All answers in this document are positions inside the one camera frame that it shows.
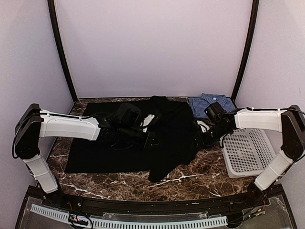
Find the black garment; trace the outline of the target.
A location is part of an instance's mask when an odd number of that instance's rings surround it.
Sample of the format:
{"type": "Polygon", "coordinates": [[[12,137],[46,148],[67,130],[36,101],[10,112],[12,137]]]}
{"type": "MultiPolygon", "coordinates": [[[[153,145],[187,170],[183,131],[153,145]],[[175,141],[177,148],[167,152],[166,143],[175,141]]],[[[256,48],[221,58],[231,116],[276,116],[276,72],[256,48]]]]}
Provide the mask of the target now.
{"type": "Polygon", "coordinates": [[[149,181],[159,182],[179,165],[195,159],[192,147],[197,128],[187,102],[153,96],[132,101],[144,116],[159,112],[160,120],[151,128],[159,145],[144,148],[143,143],[114,138],[109,142],[75,138],[72,141],[65,173],[118,173],[149,171],[149,181]]]}

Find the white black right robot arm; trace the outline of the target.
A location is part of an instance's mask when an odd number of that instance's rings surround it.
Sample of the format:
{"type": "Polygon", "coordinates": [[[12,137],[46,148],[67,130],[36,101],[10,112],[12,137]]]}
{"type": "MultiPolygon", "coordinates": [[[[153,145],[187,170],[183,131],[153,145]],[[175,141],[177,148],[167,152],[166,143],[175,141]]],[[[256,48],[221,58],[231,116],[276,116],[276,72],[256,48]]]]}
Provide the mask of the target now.
{"type": "Polygon", "coordinates": [[[193,146],[223,146],[231,178],[255,175],[243,203],[253,207],[269,187],[305,156],[305,114],[297,105],[288,108],[238,108],[226,112],[219,103],[205,113],[211,127],[196,122],[193,146]]]}

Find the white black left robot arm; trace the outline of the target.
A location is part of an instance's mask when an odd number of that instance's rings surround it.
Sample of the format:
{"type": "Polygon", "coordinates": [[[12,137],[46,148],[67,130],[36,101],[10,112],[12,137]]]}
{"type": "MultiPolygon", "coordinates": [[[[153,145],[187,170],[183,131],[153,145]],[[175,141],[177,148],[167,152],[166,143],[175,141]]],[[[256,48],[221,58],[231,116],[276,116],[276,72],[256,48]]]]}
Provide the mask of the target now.
{"type": "Polygon", "coordinates": [[[88,116],[55,113],[31,104],[15,126],[11,154],[25,163],[44,193],[49,194],[49,201],[63,208],[67,197],[59,191],[59,182],[41,155],[40,139],[76,138],[111,146],[123,142],[150,149],[160,145],[151,130],[160,118],[157,110],[145,114],[130,103],[121,104],[112,113],[96,112],[88,116]]]}

